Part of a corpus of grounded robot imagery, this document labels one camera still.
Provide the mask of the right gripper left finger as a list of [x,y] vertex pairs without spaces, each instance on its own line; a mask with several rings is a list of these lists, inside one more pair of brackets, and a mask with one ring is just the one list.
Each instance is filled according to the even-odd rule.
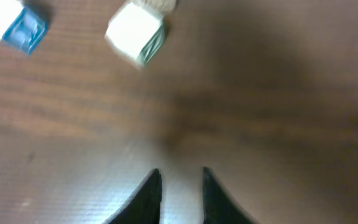
[[161,173],[158,169],[152,169],[126,204],[104,223],[159,224],[162,192]]

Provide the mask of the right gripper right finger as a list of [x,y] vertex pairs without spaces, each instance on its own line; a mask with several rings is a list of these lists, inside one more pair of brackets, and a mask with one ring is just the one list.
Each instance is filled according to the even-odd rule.
[[233,204],[209,167],[203,167],[202,191],[204,224],[254,224]]

